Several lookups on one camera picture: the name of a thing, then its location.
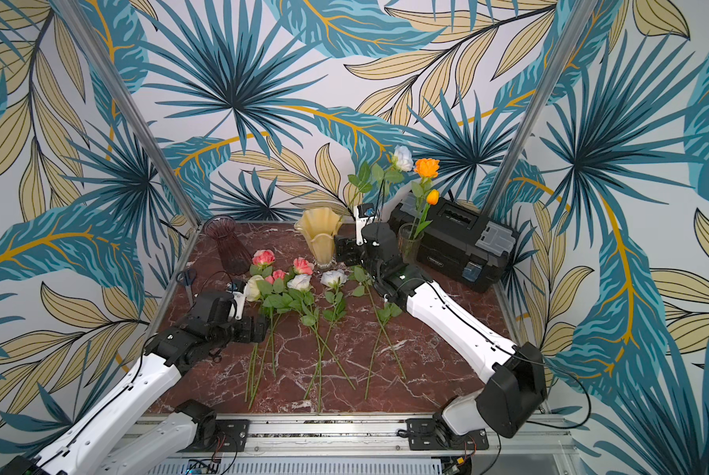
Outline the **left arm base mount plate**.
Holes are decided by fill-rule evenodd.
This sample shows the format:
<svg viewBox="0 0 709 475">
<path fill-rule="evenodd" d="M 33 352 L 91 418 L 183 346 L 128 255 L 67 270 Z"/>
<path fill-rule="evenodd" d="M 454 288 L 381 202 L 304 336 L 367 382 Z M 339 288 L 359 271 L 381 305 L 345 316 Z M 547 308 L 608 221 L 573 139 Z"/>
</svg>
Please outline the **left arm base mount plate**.
<svg viewBox="0 0 709 475">
<path fill-rule="evenodd" d="M 250 423 L 246 419 L 218 419 L 208 423 L 204 439 L 205 449 L 213 452 L 244 452 Z"/>
</svg>

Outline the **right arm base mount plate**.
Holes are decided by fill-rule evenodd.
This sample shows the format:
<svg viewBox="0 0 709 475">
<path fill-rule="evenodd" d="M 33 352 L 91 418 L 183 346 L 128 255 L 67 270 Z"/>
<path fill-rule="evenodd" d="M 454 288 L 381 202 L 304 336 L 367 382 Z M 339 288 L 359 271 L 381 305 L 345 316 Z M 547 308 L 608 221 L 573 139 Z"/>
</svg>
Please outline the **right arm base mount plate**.
<svg viewBox="0 0 709 475">
<path fill-rule="evenodd" d="M 463 450 L 475 452 L 489 449 L 486 431 L 470 431 L 466 435 L 456 435 L 443 422 L 434 418 L 412 418 L 405 429 L 398 429 L 398 437 L 407 439 L 413 451 Z"/>
</svg>

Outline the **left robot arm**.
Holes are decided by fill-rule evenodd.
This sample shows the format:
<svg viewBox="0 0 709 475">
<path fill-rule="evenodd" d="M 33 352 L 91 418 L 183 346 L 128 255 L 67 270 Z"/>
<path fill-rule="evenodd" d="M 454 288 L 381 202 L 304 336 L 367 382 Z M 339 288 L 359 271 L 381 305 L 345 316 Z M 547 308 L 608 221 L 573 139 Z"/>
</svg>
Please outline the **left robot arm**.
<svg viewBox="0 0 709 475">
<path fill-rule="evenodd" d="M 229 439 L 213 409 L 188 400 L 129 445 L 119 441 L 164 393 L 200 362 L 229 344 L 265 340 L 267 317 L 247 314 L 240 292 L 204 291 L 170 328 L 144 345 L 141 356 L 79 421 L 36 455 L 18 455 L 4 474 L 144 474 L 188 448 L 211 451 Z"/>
</svg>

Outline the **white rose top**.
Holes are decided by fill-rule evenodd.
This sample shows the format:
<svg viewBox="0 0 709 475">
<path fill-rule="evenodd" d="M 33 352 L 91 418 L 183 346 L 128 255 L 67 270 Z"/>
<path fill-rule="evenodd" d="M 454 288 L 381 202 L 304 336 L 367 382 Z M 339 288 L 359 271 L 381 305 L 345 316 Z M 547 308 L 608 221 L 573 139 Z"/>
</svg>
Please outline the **white rose top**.
<svg viewBox="0 0 709 475">
<path fill-rule="evenodd" d="M 362 163 L 354 174 L 348 176 L 348 182 L 362 194 L 362 206 L 366 198 L 374 194 L 372 211 L 362 212 L 362 216 L 380 221 L 383 208 L 392 194 L 403 193 L 412 185 L 415 176 L 414 160 L 407 146 L 396 146 L 386 160 L 386 165 Z"/>
</svg>

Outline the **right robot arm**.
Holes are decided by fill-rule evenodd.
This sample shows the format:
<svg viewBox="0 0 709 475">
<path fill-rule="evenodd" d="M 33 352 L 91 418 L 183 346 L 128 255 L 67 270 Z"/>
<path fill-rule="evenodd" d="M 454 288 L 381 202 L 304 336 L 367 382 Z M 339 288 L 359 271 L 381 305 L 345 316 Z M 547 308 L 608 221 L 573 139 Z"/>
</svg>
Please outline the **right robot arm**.
<svg viewBox="0 0 709 475">
<path fill-rule="evenodd" d="M 405 262 L 388 225 L 371 223 L 354 237 L 336 237 L 335 249 L 338 261 L 362 267 L 378 295 L 441 336 L 482 381 L 480 390 L 453 399 L 437 413 L 445 433 L 460 437 L 490 429 L 510 439 L 546 401 L 540 351 L 489 329 L 421 267 Z"/>
</svg>

